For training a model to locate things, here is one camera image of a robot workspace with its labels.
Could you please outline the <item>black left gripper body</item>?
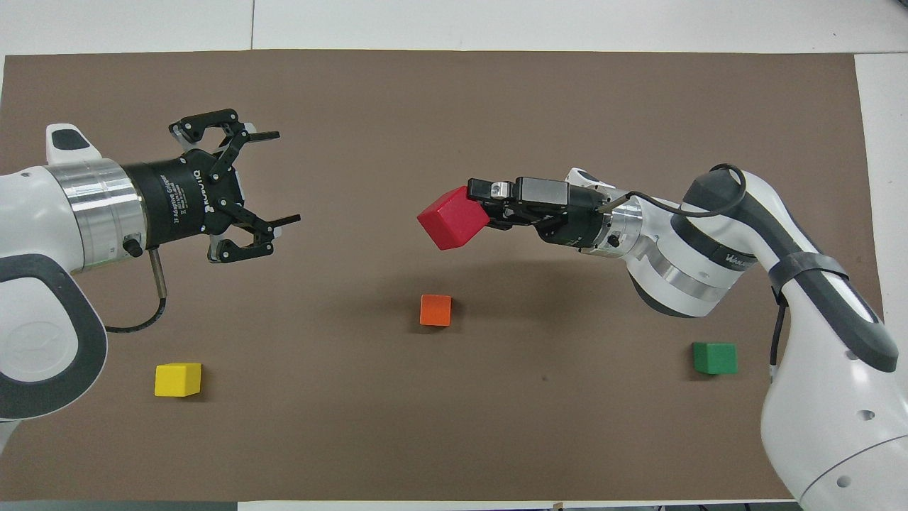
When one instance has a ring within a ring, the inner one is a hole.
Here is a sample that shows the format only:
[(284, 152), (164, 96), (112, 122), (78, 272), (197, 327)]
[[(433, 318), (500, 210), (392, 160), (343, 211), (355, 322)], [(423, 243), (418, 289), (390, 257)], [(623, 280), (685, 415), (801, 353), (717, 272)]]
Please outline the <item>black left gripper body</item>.
[(233, 217), (217, 209), (220, 201), (245, 203), (239, 175), (215, 170), (208, 153), (186, 153), (171, 160), (124, 165), (143, 201), (147, 247), (185, 237), (221, 235)]

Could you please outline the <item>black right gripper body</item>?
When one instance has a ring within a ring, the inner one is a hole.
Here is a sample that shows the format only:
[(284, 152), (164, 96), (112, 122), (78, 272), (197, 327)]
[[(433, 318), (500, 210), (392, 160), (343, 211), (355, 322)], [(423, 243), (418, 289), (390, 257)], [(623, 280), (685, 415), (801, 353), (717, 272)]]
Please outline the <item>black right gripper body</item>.
[(514, 213), (552, 245), (591, 247), (604, 225), (604, 195), (565, 181), (519, 177)]

